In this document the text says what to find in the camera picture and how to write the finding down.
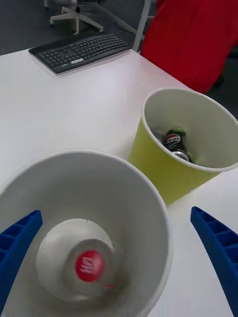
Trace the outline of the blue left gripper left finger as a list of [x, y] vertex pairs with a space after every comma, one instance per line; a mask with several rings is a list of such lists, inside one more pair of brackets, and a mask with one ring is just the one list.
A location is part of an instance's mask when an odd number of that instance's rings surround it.
[[3, 311], [24, 257], [43, 224], [35, 210], [0, 234], [0, 310]]

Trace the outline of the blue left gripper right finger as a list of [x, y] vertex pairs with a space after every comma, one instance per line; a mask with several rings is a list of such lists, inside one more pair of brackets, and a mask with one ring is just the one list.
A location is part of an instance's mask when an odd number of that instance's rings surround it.
[[238, 235], [198, 207], [190, 222], [210, 258], [233, 316], [238, 316]]

